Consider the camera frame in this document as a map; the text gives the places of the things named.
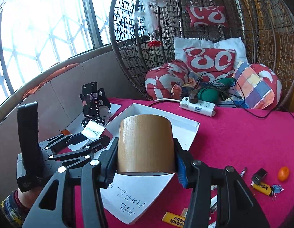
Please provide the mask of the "patterned sleeve left forearm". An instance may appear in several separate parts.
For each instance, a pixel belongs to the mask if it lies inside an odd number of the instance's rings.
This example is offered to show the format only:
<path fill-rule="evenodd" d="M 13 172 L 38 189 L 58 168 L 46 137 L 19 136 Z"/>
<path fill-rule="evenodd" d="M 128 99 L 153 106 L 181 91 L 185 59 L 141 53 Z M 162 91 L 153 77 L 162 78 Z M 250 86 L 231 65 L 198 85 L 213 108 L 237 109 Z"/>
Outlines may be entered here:
<path fill-rule="evenodd" d="M 0 204 L 1 211 L 12 227 L 22 227 L 30 209 L 22 205 L 18 190 L 11 192 Z"/>

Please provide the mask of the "person left hand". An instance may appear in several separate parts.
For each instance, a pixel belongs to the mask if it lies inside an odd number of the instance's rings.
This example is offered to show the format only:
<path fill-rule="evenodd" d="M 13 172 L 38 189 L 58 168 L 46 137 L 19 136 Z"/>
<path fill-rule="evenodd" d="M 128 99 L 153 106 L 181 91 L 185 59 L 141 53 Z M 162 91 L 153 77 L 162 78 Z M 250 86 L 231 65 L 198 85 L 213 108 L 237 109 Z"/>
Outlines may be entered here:
<path fill-rule="evenodd" d="M 39 194 L 41 193 L 41 191 L 43 190 L 42 187 L 36 187 L 33 188 L 31 190 L 28 190 L 27 192 L 22 192 L 19 188 L 18 188 L 18 199 L 20 201 L 20 203 L 27 209 L 31 209 L 31 207 L 33 206 L 33 204 L 35 203 L 37 197 L 39 196 Z"/>

